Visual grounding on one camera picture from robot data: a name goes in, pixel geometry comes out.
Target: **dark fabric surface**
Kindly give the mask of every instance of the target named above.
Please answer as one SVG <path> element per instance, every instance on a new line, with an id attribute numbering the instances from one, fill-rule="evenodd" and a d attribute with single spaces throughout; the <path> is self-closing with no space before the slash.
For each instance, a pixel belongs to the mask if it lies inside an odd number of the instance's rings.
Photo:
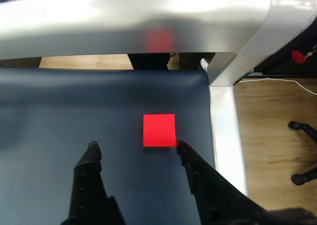
<path id="1" fill-rule="evenodd" d="M 202 71 L 0 69 L 0 223 L 67 218 L 90 141 L 128 225 L 199 224 L 175 148 L 143 148 L 143 114 L 174 113 L 176 137 L 214 165 Z"/>

